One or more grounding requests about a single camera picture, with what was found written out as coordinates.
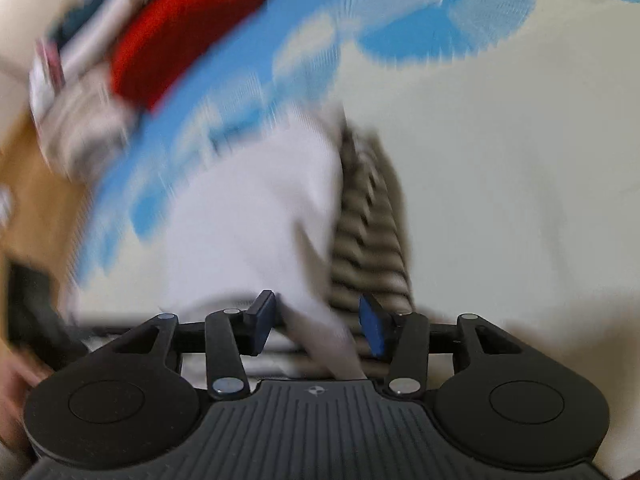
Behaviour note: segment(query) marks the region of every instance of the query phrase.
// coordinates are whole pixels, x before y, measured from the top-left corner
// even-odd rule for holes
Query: wooden table
[[[68,277],[84,217],[86,187],[54,174],[46,165],[30,115],[15,125],[0,154],[0,184],[14,200],[7,228],[0,234],[0,330],[5,337],[6,258],[48,272],[58,285]]]

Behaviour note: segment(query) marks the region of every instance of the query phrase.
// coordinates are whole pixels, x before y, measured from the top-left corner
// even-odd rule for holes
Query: black plastic part
[[[383,354],[394,349],[377,390],[370,381],[265,381],[250,394],[240,352],[264,346],[277,310],[269,291],[247,312],[202,323],[149,320],[33,391],[28,435],[56,463],[42,461],[30,478],[102,480],[113,469],[107,476],[118,480],[604,478],[588,461],[608,407],[587,380],[477,316],[430,326],[371,304]],[[203,351],[206,392],[173,371],[183,352]],[[457,373],[426,392],[430,352],[452,353]],[[398,394],[389,388],[397,378],[419,388]],[[273,467],[286,469],[270,476]]]
[[[242,360],[236,345],[231,323],[224,312],[214,312],[205,319],[205,345],[207,352],[207,391],[212,399],[235,400],[249,394],[249,381],[246,378]],[[220,393],[214,383],[217,380],[231,378],[242,381],[242,388],[234,392]]]
[[[420,398],[427,387],[429,365],[429,320],[421,314],[403,316],[404,326],[389,373],[385,378],[387,393],[398,395],[389,389],[389,383],[398,378],[411,378],[420,384],[420,389],[402,394],[408,399]]]
[[[50,278],[44,272],[10,262],[7,283],[7,329],[11,345],[28,347],[52,370],[60,370],[89,353],[53,309]]]
[[[242,355],[257,356],[262,352],[269,332],[275,325],[276,295],[264,290],[239,316],[231,316],[238,350]]]
[[[80,468],[111,469],[179,444],[200,407],[193,387],[167,367],[175,367],[177,323],[161,314],[34,389],[24,421],[36,452]]]
[[[521,470],[569,466],[596,453],[609,427],[600,391],[486,320],[458,318],[458,372],[434,413],[457,445]]]
[[[549,472],[495,467],[452,446],[413,401],[370,381],[263,381],[215,402],[176,449],[125,469],[42,460],[26,480],[604,480],[588,463]]]

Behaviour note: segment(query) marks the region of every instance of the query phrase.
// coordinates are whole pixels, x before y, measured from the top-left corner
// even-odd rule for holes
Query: red cloth
[[[113,91],[151,110],[211,43],[263,1],[152,0],[116,46]]]

